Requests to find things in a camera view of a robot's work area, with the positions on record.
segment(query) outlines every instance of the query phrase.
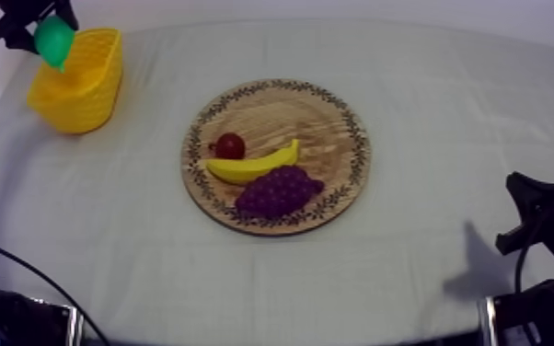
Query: black cable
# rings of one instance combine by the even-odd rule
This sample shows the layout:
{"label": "black cable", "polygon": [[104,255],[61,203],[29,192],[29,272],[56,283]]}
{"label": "black cable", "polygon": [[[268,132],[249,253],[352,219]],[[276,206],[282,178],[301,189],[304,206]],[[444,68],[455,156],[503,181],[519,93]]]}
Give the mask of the black cable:
{"label": "black cable", "polygon": [[88,315],[88,313],[86,312],[86,310],[84,310],[82,308],[82,306],[80,306],[76,301],[75,299],[73,299],[73,297],[68,294],[64,288],[62,288],[58,283],[56,283],[54,280],[50,279],[47,275],[45,275],[42,271],[38,270],[37,268],[35,268],[33,265],[31,265],[30,263],[24,261],[23,259],[13,255],[12,253],[0,248],[0,255],[10,259],[10,260],[13,260],[15,261],[16,263],[22,265],[23,267],[25,267],[26,269],[28,269],[29,271],[32,271],[33,273],[37,274],[37,276],[39,276],[40,278],[42,278],[46,283],[50,284],[53,288],[56,289],[56,291],[58,291],[60,294],[63,295],[63,297],[69,301],[69,303],[71,303],[72,306],[74,306],[77,311],[79,311],[80,314],[82,314],[84,316],[84,319],[86,320],[86,323],[93,329],[95,330],[95,333],[97,333],[97,336],[98,338],[101,340],[101,342],[103,342],[103,344],[105,346],[110,346],[110,342],[108,341],[108,338],[105,336],[105,334],[103,334],[103,332],[101,331],[101,329],[99,329],[97,327],[97,324],[95,322],[93,322],[92,318],[90,318],[90,316]]}
{"label": "black cable", "polygon": [[[533,242],[535,242],[535,238],[537,237],[537,234],[539,233],[539,230],[541,230],[541,227],[543,225],[543,220],[546,218],[548,214],[544,213],[539,216],[539,219],[537,220],[537,223],[535,224],[533,230],[528,235],[528,239],[524,243],[524,246],[520,250],[520,254],[517,257],[517,262],[515,263],[515,276],[514,276],[514,289],[515,293],[519,294],[522,292],[522,269],[524,267],[524,262],[526,260],[526,254],[528,253],[528,250],[533,245]],[[528,339],[528,343],[530,345],[537,345],[537,342],[535,341],[535,337],[533,337],[533,333],[530,331],[530,328],[527,324],[522,325],[522,329],[524,330],[524,334],[526,335],[526,338]]]}
{"label": "black cable", "polygon": [[543,217],[537,221],[537,223],[535,224],[535,228],[533,228],[533,231],[530,232],[530,235],[528,235],[528,239],[524,243],[524,246],[520,250],[520,254],[517,257],[517,262],[515,263],[515,274],[514,274],[514,289],[517,294],[522,292],[522,268],[524,267],[526,254],[528,254],[528,250],[533,245],[533,242],[537,237],[537,233],[539,233],[539,230],[541,229],[541,224],[543,224],[542,220],[543,220]]}

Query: small red fruit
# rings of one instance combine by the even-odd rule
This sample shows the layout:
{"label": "small red fruit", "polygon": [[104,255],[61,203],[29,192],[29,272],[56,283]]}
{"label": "small red fruit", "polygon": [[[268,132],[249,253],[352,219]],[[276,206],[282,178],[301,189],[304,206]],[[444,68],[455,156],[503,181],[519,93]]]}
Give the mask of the small red fruit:
{"label": "small red fruit", "polygon": [[224,133],[216,144],[209,144],[208,148],[214,151],[218,158],[240,160],[245,157],[245,141],[236,133]]}

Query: metal part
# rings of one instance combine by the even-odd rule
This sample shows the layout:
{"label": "metal part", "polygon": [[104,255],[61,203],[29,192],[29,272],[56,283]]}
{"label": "metal part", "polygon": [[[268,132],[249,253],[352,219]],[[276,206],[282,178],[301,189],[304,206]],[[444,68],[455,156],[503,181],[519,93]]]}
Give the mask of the metal part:
{"label": "metal part", "polygon": [[482,346],[498,346],[496,332],[496,309],[494,299],[485,298],[479,302],[479,320],[481,321]]}

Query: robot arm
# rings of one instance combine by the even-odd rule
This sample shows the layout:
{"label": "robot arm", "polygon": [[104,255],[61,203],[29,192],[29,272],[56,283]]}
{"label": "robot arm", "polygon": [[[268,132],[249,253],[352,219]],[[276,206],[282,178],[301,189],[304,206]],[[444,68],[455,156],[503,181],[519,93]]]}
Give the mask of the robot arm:
{"label": "robot arm", "polygon": [[0,39],[5,39],[8,49],[38,54],[26,26],[43,20],[52,11],[71,29],[78,30],[70,0],[0,0],[0,9],[4,12],[0,18]]}

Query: toy fruit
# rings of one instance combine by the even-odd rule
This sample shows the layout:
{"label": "toy fruit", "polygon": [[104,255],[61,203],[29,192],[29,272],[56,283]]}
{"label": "toy fruit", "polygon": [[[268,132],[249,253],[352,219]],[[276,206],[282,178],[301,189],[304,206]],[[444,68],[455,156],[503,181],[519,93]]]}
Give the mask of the toy fruit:
{"label": "toy fruit", "polygon": [[245,157],[245,141],[236,133],[224,133],[216,144],[210,144],[209,149],[214,150],[218,158],[240,160]]}
{"label": "toy fruit", "polygon": [[244,185],[257,179],[274,168],[293,165],[298,159],[298,140],[293,139],[290,146],[276,152],[247,160],[211,158],[206,160],[206,168],[219,179],[237,185]]}
{"label": "toy fruit", "polygon": [[322,190],[324,183],[308,177],[302,168],[281,166],[250,182],[235,206],[242,214],[271,219],[303,208]]}
{"label": "toy fruit", "polygon": [[34,45],[40,56],[51,67],[64,70],[75,32],[58,16],[43,19],[34,31]]}

